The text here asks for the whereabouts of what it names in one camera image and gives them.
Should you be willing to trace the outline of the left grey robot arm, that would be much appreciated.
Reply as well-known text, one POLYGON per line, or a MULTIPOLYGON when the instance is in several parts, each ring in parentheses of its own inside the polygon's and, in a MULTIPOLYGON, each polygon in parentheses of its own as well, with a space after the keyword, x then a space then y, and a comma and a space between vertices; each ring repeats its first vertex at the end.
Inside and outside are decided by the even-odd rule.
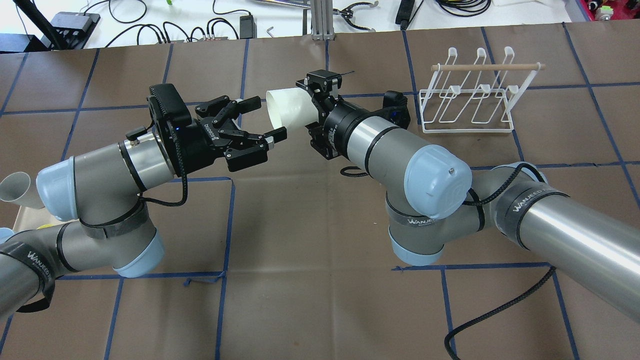
POLYGON ((59 224, 1 238, 2 319, 48 309, 57 280, 71 273, 110 266, 125 278, 148 274, 165 253, 150 204, 182 207, 190 173, 218 158, 231 172, 258 166, 287 137, 284 126, 256 134, 238 125, 260 109, 258 96, 220 96, 199 105, 196 118, 171 86, 151 89, 147 103, 149 126, 39 171, 39 202, 59 224))

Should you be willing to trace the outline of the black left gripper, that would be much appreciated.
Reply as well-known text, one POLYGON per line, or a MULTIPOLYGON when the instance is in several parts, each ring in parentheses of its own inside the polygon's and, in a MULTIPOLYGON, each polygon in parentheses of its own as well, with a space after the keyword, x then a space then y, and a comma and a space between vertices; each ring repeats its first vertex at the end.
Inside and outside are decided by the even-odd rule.
POLYGON ((258 166, 268 161, 268 150, 288 138, 287 129, 281 126, 265 134, 242 130, 237 118, 262 107, 259 96, 231 100, 220 96, 201 104, 199 118, 192 118, 186 126, 174 127, 179 146, 176 155, 182 162, 174 161, 179 176, 199 171, 214 164, 218 158, 226 161, 231 173, 258 166))

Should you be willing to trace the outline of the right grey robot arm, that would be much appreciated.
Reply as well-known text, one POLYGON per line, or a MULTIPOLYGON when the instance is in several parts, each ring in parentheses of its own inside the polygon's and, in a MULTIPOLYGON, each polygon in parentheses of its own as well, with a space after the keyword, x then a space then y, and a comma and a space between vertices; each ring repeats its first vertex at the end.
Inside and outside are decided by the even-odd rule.
POLYGON ((342 75, 316 70, 297 80, 317 114, 311 145, 345 157, 386 189, 388 234, 405 264, 434 264, 445 244, 496 228, 626 316, 639 320, 639 230, 552 187, 530 162, 473 174, 443 146, 408 130, 407 98, 387 91, 368 111, 339 95, 342 75))

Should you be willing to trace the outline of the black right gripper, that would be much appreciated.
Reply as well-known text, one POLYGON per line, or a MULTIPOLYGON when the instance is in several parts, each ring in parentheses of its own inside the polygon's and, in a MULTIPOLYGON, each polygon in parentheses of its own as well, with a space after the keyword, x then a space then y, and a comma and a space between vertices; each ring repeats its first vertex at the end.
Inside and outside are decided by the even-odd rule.
POLYGON ((359 105, 345 101, 339 94, 343 75, 334 71, 314 70, 295 86, 306 92, 318 112, 318 121, 306 125, 311 136, 310 145, 322 157, 331 160, 348 158, 348 142, 355 128, 371 116, 359 105))

